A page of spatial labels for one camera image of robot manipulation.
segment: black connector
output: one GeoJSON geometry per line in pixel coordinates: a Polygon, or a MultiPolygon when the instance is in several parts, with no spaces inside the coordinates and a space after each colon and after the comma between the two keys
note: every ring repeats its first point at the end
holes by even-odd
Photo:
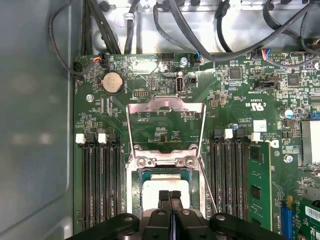
{"type": "Polygon", "coordinates": [[[230,8],[230,0],[225,0],[225,1],[220,2],[218,9],[215,12],[214,17],[216,19],[223,18],[227,14],[227,11],[229,8],[230,8]]]}

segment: blue connector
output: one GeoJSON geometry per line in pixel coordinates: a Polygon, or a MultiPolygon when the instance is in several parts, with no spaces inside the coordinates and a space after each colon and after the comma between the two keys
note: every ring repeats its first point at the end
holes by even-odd
{"type": "Polygon", "coordinates": [[[293,239],[292,235],[292,211],[288,206],[280,207],[281,214],[281,233],[288,240],[293,239]]]}

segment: metal lever arm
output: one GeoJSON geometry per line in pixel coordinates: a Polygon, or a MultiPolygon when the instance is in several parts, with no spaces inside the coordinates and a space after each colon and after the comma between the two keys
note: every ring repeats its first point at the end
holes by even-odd
{"type": "Polygon", "coordinates": [[[139,230],[140,220],[133,214],[123,213],[82,231],[67,240],[114,240],[139,230]]]}
{"type": "Polygon", "coordinates": [[[284,236],[266,230],[226,213],[217,213],[210,218],[210,225],[215,232],[220,232],[236,239],[246,240],[284,240],[284,236]]]}

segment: metal frame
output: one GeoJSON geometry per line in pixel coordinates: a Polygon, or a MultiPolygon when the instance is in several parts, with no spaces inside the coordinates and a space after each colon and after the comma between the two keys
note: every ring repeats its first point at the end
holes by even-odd
{"type": "Polygon", "coordinates": [[[132,213],[132,172],[138,169],[154,168],[156,166],[175,166],[177,168],[193,168],[199,171],[200,211],[204,216],[206,215],[206,183],[209,184],[209,182],[205,173],[205,163],[201,156],[206,110],[207,106],[203,103],[185,103],[177,96],[156,96],[148,103],[128,104],[126,106],[126,118],[131,146],[131,153],[125,165],[126,210],[128,213],[132,213]],[[134,144],[130,115],[137,112],[157,112],[163,107],[167,107],[175,112],[202,113],[198,145],[191,144],[188,149],[174,150],[171,153],[160,153],[158,150],[142,150],[139,145],[134,144]]]}

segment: colored wires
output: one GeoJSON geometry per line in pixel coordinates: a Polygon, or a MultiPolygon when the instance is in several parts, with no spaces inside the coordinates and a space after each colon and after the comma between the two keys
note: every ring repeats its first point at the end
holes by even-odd
{"type": "Polygon", "coordinates": [[[267,60],[271,52],[271,49],[261,49],[263,60],[267,60]]]}

